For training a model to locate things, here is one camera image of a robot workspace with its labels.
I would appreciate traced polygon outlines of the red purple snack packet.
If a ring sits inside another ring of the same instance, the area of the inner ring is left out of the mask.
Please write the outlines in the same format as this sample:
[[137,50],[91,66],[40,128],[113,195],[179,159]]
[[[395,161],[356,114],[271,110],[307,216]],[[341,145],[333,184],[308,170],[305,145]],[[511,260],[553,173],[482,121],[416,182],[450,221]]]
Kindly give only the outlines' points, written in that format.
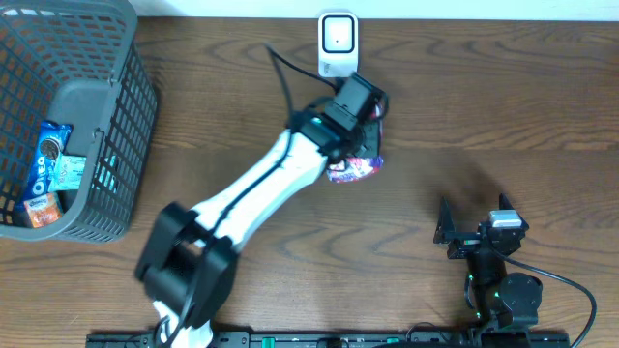
[[383,139],[383,120],[389,110],[389,98],[384,97],[374,108],[363,128],[359,151],[339,163],[327,167],[328,179],[337,184],[364,180],[380,171],[384,160],[380,155]]

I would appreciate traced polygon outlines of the small orange snack box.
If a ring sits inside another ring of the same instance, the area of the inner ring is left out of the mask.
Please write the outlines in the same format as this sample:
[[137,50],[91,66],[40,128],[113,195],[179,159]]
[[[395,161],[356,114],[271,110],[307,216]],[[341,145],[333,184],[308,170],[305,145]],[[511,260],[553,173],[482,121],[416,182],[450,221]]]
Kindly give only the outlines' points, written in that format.
[[23,206],[33,228],[46,227],[64,215],[55,192],[25,200]]

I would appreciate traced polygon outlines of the teal green snack packet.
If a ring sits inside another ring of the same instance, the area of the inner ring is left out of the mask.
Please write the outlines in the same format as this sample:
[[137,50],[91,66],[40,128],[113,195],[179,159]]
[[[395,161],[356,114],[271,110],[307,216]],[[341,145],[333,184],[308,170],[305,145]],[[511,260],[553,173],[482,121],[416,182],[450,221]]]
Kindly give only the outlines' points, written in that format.
[[[86,158],[79,156],[61,156],[51,174],[49,192],[78,190],[85,169]],[[112,192],[117,192],[115,176],[100,164],[96,166],[95,174],[100,184]]]

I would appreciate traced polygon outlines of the blue Oreo cookie pack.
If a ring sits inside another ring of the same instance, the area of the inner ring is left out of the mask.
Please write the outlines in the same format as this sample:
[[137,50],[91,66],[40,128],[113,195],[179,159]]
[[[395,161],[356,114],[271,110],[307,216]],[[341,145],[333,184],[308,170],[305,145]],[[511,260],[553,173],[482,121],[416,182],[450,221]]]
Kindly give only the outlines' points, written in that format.
[[42,121],[34,156],[31,160],[28,180],[16,211],[25,211],[24,202],[49,193],[51,175],[56,162],[64,153],[73,131],[70,124]]

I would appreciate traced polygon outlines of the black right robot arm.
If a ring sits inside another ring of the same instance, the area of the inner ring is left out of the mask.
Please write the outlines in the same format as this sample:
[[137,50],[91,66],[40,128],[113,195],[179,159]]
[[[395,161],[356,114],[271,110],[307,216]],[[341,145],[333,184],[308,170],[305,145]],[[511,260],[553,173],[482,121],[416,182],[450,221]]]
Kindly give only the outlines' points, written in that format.
[[539,321],[541,281],[524,273],[509,274],[505,261],[520,249],[528,229],[504,194],[499,196],[499,208],[489,212],[473,232],[458,231],[448,201],[440,201],[433,242],[448,247],[448,258],[466,261],[467,304],[498,330],[527,329]]

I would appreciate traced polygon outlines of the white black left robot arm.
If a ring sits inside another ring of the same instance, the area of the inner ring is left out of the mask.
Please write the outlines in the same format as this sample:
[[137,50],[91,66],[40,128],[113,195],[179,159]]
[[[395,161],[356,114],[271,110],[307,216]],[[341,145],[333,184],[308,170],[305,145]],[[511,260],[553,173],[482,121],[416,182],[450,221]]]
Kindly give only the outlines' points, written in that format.
[[253,233],[328,166],[378,152],[388,109],[388,94],[352,73],[333,96],[290,110],[275,145],[229,187],[190,209],[172,202],[159,212],[134,271],[160,315],[156,346],[210,344],[210,321]]

